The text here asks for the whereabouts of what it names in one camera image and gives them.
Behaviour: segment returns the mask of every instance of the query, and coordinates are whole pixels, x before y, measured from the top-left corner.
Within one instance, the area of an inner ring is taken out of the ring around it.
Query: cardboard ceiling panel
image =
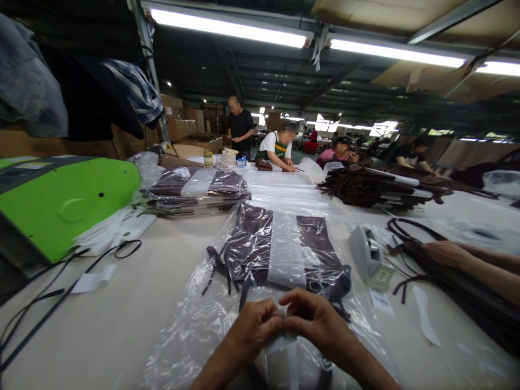
[[[520,1],[504,0],[491,8],[465,20],[433,38],[442,42],[471,42],[494,47],[520,28]],[[520,49],[520,37],[512,40],[508,48]]]
[[[406,87],[444,97],[464,77],[464,68],[451,69],[411,61],[399,61],[375,78],[372,83]],[[450,100],[465,104],[520,90],[520,77],[506,77],[484,73],[472,74],[451,95]]]
[[[324,22],[410,35],[466,0],[316,0],[311,11]]]

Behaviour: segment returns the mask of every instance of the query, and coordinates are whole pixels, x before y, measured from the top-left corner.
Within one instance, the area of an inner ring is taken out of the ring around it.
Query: man in black t-shirt
[[[419,165],[420,169],[433,172],[432,167],[426,162],[426,158],[424,156],[432,143],[433,142],[430,137],[427,135],[420,135],[411,144],[402,145],[396,148],[391,153],[390,158],[388,159],[388,163],[414,168],[406,161],[406,159],[414,160],[417,158],[415,163]]]
[[[227,126],[227,135],[233,141],[233,149],[242,152],[251,160],[251,136],[255,133],[255,123],[251,113],[240,106],[236,96],[231,96],[227,105],[231,114]]]

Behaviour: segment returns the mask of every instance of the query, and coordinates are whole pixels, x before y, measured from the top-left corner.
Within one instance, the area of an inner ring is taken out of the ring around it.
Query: green machine
[[[60,261],[75,237],[128,204],[140,180],[133,163],[107,158],[0,160],[0,296]]]

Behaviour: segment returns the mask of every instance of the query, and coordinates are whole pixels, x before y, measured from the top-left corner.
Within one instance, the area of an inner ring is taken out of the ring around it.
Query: woman in pink shirt
[[[347,160],[350,160],[351,163],[356,163],[359,160],[359,156],[348,150],[347,137],[339,137],[336,142],[332,144],[332,149],[325,149],[323,153],[320,154],[316,163],[323,168],[329,161]]]

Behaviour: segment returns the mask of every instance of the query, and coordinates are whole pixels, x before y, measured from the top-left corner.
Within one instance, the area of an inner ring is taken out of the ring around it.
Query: plaid shirt
[[[161,97],[146,79],[142,70],[134,64],[119,61],[103,61],[125,90],[134,112],[142,124],[147,124],[163,112]]]

